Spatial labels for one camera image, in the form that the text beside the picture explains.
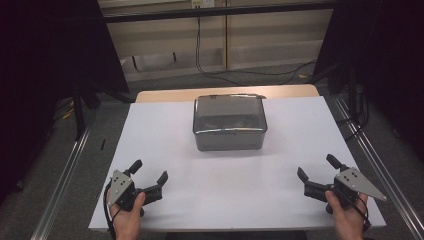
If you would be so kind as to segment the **person's left hand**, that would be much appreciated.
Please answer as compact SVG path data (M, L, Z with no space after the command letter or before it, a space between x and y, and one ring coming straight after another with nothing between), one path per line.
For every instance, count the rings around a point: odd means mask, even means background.
M116 240L137 240L140 236L141 217L140 211L145 201L145 194L139 193L130 212L121 210L117 205L109 208L112 216Z

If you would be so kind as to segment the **white wall outlet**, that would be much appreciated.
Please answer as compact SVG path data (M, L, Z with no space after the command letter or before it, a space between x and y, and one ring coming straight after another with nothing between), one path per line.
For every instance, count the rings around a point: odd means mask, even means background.
M215 0L191 0L191 5L193 9L213 8Z

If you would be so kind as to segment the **person's right hand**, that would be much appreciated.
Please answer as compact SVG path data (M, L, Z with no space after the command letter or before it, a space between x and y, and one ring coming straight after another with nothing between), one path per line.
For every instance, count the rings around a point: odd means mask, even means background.
M332 191L325 192L333 209L334 227L339 240L363 240L363 217L352 207L343 209L338 197Z

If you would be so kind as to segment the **black horizontal bar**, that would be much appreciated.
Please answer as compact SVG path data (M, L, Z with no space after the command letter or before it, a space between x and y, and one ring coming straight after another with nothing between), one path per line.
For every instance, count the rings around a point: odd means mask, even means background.
M107 14L102 17L102 21L105 23L122 23L228 15L262 14L274 12L325 10L333 9L338 4L338 0L323 0L318 2L298 2L272 5L251 5L188 10L170 10L146 13Z

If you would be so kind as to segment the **aluminium floor rail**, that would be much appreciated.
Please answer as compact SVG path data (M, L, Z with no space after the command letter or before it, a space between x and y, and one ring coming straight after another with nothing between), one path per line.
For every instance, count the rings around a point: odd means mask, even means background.
M337 109L343 118L347 120L347 125L349 126L349 129L352 132L356 142L359 144L362 152L365 154L366 159L374 169L380 182L384 186L390 201L394 204L400 213L400 216L410 230L413 238L415 240L424 240L424 222L421 220L417 211L410 204L409 200L403 194L400 187L389 173L387 167L383 163L377 151L372 146L363 129L358 124L350 120L349 109L344 99L340 96L337 96L333 98L333 102L337 106Z
M89 138L92 125L95 122L97 113L91 113L87 119L87 125L79 139L74 143L73 149L67 159L66 165L62 171L58 183L49 199L49 202L43 211L41 218L30 238L30 240L47 240L55 222L57 214L65 199L65 194L73 178L76 166L81 158L86 142Z

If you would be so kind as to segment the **black metal stand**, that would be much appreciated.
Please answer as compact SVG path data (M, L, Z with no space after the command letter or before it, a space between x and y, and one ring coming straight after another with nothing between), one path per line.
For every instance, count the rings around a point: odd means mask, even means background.
M76 140L79 141L85 131L82 103L85 103L89 109L97 109L100 106L100 100L96 95L96 85L89 80L76 80L72 90L72 99L77 125Z

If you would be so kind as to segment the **clear grey plastic box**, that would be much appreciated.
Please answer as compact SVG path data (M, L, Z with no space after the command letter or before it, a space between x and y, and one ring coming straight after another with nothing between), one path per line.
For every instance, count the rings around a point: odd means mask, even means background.
M259 150L265 133L224 132L223 134L195 135L199 151Z

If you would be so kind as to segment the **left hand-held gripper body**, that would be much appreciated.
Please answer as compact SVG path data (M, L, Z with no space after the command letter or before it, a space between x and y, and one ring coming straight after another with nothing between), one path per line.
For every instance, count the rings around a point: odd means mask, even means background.
M162 187L158 186L157 183L144 189L136 188L127 171L115 170L111 178L108 206L117 205L121 210L130 212L133 209L136 197L141 192L146 195L143 205L162 199Z

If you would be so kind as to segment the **wooden table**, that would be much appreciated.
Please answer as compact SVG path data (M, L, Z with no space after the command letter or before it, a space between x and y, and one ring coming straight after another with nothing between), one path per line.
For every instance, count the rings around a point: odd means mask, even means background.
M293 97L317 97L318 90L311 84L300 85L272 85L272 86L248 86L248 87L221 87L221 88L197 88L176 90L155 90L140 92L136 103L151 102L192 102L198 96L222 95L222 94L258 94L267 99L293 98Z

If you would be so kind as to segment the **clear grey box lid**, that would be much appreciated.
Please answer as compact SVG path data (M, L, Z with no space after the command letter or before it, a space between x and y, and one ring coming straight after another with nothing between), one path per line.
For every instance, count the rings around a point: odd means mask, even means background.
M265 133L268 130L262 97L257 94L199 96L194 102L193 133Z

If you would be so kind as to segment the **white table sheet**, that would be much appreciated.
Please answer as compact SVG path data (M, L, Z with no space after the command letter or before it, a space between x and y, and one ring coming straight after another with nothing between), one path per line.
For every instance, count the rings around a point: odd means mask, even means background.
M137 187L169 179L163 198L145 206L145 231L260 231L332 226L325 203L309 198L297 176L329 184L329 154L356 162L321 97L266 99L268 130L259 150L201 152L192 132L191 102L131 105L110 168L136 160Z

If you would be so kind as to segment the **black curtain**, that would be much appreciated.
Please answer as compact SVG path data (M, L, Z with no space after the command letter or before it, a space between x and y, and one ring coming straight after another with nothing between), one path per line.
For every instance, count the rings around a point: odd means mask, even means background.
M56 104L129 91L99 0L0 0L0 205L24 178Z
M314 73L349 71L424 162L424 0L334 0Z

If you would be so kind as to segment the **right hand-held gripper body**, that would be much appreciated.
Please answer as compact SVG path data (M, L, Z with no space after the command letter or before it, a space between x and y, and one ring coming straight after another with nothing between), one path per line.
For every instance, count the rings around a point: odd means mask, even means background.
M356 168L341 170L335 175L332 184L320 184L308 181L304 184L304 195L327 204L326 211L333 213L328 203L325 192L332 191L338 198L342 208L351 206L359 198L359 194L365 194L375 199L386 201L387 197L368 178Z

